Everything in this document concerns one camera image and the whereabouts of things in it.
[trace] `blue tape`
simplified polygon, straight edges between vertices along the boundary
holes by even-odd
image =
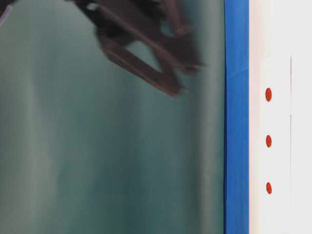
[[[225,0],[225,230],[249,233],[249,0]]]

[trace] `red dot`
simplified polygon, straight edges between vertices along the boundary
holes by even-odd
[[[267,143],[267,147],[270,148],[272,145],[272,138],[270,135],[267,135],[266,143]]]
[[[272,91],[270,88],[267,88],[267,90],[265,91],[265,98],[267,101],[271,101],[272,99]]]
[[[272,193],[272,186],[269,182],[267,183],[267,192],[268,192],[268,194]]]

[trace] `white wall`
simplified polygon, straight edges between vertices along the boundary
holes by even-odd
[[[290,233],[289,1],[250,0],[250,234]],[[265,91],[272,90],[267,102]],[[266,145],[266,135],[272,146]],[[266,184],[272,185],[268,194]]]
[[[292,3],[292,233],[311,230],[312,3]]]

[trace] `teal backdrop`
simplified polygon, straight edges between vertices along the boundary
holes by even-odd
[[[109,62],[72,3],[18,2],[0,27],[0,233],[223,233],[224,3],[184,3],[207,66],[172,98]]]

